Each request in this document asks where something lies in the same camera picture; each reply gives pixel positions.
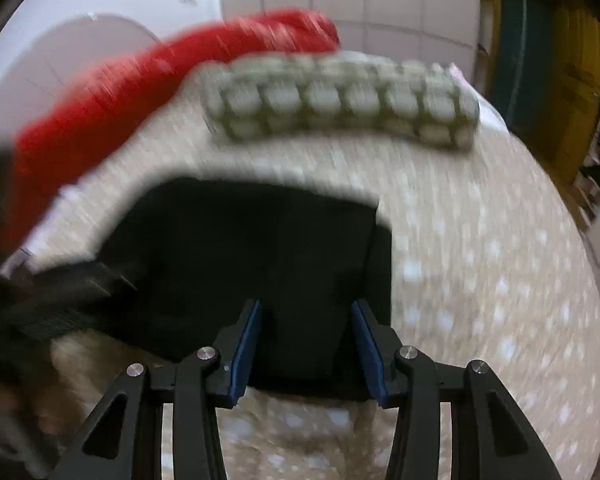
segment red cushion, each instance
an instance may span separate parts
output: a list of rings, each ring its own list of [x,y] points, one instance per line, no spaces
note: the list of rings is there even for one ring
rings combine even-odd
[[[229,62],[251,52],[331,52],[337,47],[336,29],[323,15],[283,9],[197,27],[79,76],[48,114],[16,136],[3,250],[15,250],[58,189],[117,150],[199,63]]]

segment red object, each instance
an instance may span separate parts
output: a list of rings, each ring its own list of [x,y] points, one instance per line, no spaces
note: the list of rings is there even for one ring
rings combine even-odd
[[[124,144],[196,65],[251,52],[317,53],[337,47],[336,28],[323,15],[285,9],[198,27],[79,76],[48,114],[16,136],[2,250],[16,250],[59,188]]]

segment silver bolt head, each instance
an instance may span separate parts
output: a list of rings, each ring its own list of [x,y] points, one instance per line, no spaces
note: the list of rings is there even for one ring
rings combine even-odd
[[[477,374],[485,374],[489,371],[489,365],[481,359],[471,361],[471,368]]]
[[[400,348],[400,355],[405,359],[415,359],[418,356],[418,349],[411,345],[403,346]]]
[[[209,361],[209,359],[213,359],[216,355],[216,349],[211,346],[203,346],[196,352],[198,359],[203,361]]]
[[[133,363],[126,367],[126,374],[131,377],[138,377],[144,372],[144,367],[140,363]]]

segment wooden door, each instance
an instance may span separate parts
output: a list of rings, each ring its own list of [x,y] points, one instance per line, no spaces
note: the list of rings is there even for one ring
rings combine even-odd
[[[600,90],[600,23],[593,16],[580,10],[582,24],[582,58],[579,79],[597,91]]]
[[[560,81],[558,106],[564,118],[558,124],[564,128],[554,158],[554,168],[565,183],[572,182],[589,150],[589,143],[598,122],[599,91],[569,75]]]
[[[551,82],[556,0],[502,0],[500,46],[489,100],[525,142]]]

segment black fabric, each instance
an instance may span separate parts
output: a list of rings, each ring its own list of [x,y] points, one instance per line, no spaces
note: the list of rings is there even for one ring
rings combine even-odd
[[[369,299],[390,323],[391,233],[375,206],[282,186],[182,177],[144,194],[98,259],[144,269],[110,330],[173,361],[210,345],[244,301],[263,301],[250,384],[368,398],[349,325]]]

